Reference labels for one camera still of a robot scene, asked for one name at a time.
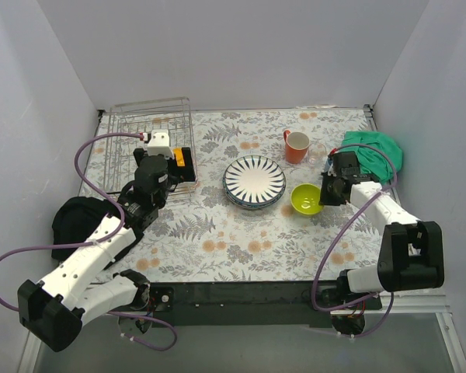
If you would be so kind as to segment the yellow orange bowl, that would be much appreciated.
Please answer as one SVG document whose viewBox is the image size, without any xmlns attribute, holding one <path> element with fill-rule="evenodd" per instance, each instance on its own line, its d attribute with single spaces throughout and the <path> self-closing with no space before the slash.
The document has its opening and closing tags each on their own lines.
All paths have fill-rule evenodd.
<svg viewBox="0 0 466 373">
<path fill-rule="evenodd" d="M 174 148 L 173 149 L 174 159 L 178 167 L 185 167 L 186 160 L 183 152 L 183 148 Z"/>
</svg>

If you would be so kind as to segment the orange mug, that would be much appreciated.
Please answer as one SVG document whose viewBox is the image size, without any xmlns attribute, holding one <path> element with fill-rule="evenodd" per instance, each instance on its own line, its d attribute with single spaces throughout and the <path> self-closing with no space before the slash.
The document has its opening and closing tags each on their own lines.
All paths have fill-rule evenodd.
<svg viewBox="0 0 466 373">
<path fill-rule="evenodd" d="M 285 143 L 285 159 L 290 164 L 299 164 L 302 162 L 308 152 L 310 145 L 309 137 L 297 131 L 285 130 L 283 132 Z"/>
</svg>

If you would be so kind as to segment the dark patterned plate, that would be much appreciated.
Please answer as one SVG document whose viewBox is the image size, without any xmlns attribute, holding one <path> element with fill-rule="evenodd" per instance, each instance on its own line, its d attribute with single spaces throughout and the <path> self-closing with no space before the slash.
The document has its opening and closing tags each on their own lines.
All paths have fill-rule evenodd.
<svg viewBox="0 0 466 373">
<path fill-rule="evenodd" d="M 231 193 L 228 191 L 225 192 L 226 197 L 232 202 L 233 204 L 236 204 L 244 209 L 248 210 L 259 210 L 265 207 L 270 207 L 274 205 L 277 201 L 281 199 L 283 196 L 284 191 L 281 191 L 279 194 L 277 194 L 273 199 L 268 200 L 267 202 L 261 202 L 261 203 L 253 203 L 253 202 L 245 202 L 243 200 L 238 199 L 237 197 L 233 196 Z"/>
</svg>

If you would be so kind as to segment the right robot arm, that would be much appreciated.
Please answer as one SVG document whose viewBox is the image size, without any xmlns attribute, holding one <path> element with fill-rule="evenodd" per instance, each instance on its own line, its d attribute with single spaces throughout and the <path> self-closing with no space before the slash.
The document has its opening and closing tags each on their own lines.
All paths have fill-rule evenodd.
<svg viewBox="0 0 466 373">
<path fill-rule="evenodd" d="M 355 152 L 333 150 L 329 154 L 320 205 L 357 207 L 380 233 L 381 247 L 376 264 L 343 270 L 335 285 L 315 292 L 327 305 L 353 309 L 368 294 L 443 286 L 441 227 L 408 213 L 388 194 L 388 188 L 373 173 L 362 173 Z"/>
</svg>

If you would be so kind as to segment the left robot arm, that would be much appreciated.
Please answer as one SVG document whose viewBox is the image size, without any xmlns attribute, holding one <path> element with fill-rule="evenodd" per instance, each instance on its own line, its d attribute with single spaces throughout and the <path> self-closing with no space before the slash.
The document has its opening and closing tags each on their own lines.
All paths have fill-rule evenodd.
<svg viewBox="0 0 466 373">
<path fill-rule="evenodd" d="M 106 215 L 85 245 L 40 281 L 25 281 L 18 289 L 19 321 L 51 350 L 68 347 L 82 327 L 99 316 L 126 306 L 149 307 L 150 282 L 125 270 L 95 288 L 89 285 L 110 263 L 125 256 L 144 230 L 158 217 L 169 192 L 196 179 L 190 148 L 176 148 L 167 159 L 151 148 L 134 151 L 134 179 L 117 200 L 123 218 Z"/>
</svg>

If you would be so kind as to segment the white black striped plate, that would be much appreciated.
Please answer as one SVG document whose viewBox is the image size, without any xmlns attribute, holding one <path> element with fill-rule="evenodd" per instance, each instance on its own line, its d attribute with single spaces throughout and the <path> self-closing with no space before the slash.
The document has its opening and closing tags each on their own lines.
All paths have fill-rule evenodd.
<svg viewBox="0 0 466 373">
<path fill-rule="evenodd" d="M 223 175 L 223 187 L 245 202 L 261 203 L 285 191 L 283 170 L 263 155 L 246 155 L 233 161 Z"/>
</svg>

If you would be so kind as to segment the lime green bowl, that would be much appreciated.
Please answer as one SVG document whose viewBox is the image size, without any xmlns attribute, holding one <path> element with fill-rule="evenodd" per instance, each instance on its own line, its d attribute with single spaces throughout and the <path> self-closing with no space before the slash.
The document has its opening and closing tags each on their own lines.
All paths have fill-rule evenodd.
<svg viewBox="0 0 466 373">
<path fill-rule="evenodd" d="M 323 206 L 320 205 L 321 189 L 310 183 L 302 183 L 296 186 L 290 194 L 292 208 L 304 216 L 312 216 L 320 213 Z"/>
</svg>

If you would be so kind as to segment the clear plastic glass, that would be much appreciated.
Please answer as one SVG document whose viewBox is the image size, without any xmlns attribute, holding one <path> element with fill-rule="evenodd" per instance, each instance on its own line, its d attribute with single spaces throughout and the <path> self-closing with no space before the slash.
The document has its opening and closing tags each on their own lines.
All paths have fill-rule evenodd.
<svg viewBox="0 0 466 373">
<path fill-rule="evenodd" d="M 327 149 L 321 142 L 311 144 L 308 150 L 308 162 L 312 165 L 324 162 L 327 156 Z"/>
</svg>

